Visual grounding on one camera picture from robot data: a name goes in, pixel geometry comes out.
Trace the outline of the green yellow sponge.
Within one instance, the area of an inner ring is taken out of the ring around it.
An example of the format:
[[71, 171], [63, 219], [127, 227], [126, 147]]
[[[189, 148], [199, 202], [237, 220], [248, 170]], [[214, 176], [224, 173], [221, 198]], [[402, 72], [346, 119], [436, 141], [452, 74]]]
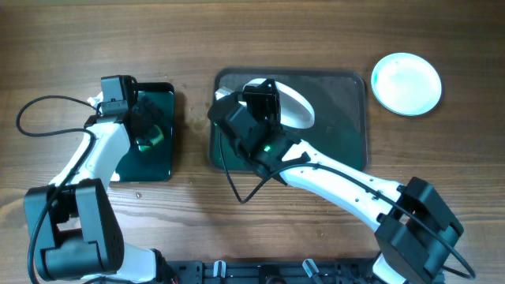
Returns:
[[164, 140], [164, 134], [158, 125], [154, 125], [144, 136], [136, 139], [136, 146], [140, 152], [147, 151]]

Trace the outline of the white plate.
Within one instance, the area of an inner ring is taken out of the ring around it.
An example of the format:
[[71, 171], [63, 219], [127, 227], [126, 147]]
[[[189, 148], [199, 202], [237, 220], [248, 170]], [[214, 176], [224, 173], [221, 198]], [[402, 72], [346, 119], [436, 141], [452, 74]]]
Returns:
[[436, 69], [422, 57], [393, 53], [372, 69], [371, 89], [376, 100], [394, 114], [416, 117], [427, 114], [442, 99], [443, 85]]
[[298, 91], [281, 82], [275, 82], [279, 93], [280, 124], [294, 129], [309, 129], [315, 124], [311, 103]]

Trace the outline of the white top plate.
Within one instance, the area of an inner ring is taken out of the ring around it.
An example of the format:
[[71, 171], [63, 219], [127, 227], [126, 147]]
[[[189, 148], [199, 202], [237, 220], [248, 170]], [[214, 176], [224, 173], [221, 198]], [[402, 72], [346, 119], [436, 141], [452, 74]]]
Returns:
[[376, 100], [394, 114], [416, 117], [427, 114], [442, 99], [443, 85], [436, 69], [422, 57], [393, 53], [372, 69], [371, 89]]

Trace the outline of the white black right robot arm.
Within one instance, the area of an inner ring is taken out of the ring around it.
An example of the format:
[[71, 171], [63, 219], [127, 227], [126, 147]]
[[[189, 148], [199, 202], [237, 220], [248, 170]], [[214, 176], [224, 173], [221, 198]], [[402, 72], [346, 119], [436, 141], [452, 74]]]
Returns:
[[453, 256], [462, 224], [428, 182], [407, 185], [338, 162], [287, 128], [309, 129], [315, 111], [299, 92], [258, 78], [240, 91], [220, 88], [208, 118], [234, 154], [264, 181], [305, 189], [348, 211], [374, 233], [380, 254], [372, 273], [387, 283], [433, 283]]

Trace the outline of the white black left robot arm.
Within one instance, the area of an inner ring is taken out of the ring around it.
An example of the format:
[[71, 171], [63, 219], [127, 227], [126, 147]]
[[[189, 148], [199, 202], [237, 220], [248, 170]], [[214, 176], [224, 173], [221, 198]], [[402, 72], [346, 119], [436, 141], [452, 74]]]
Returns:
[[31, 282], [176, 283], [161, 252], [125, 243], [107, 188], [122, 158], [163, 116], [146, 92], [173, 93], [169, 83], [139, 83], [128, 75], [104, 77], [102, 95], [78, 130], [79, 148], [48, 185], [24, 196], [30, 235]]

